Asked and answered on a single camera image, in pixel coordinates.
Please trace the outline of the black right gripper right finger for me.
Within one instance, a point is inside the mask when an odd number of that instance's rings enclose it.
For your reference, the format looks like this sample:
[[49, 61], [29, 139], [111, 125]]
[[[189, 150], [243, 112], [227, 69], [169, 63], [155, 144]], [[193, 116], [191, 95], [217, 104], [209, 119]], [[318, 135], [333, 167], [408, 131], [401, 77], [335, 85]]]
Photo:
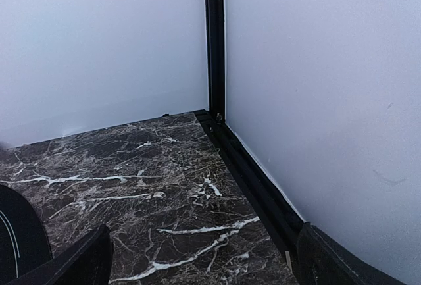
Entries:
[[300, 284], [394, 285], [401, 282], [365, 263], [306, 222], [297, 239]]

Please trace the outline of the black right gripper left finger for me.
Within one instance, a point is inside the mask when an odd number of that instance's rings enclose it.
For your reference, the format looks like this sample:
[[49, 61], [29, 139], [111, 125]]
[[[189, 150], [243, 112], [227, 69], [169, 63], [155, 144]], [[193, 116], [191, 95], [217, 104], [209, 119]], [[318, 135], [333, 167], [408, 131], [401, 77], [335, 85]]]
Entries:
[[100, 224], [58, 257], [9, 284], [108, 284], [113, 254], [110, 230]]

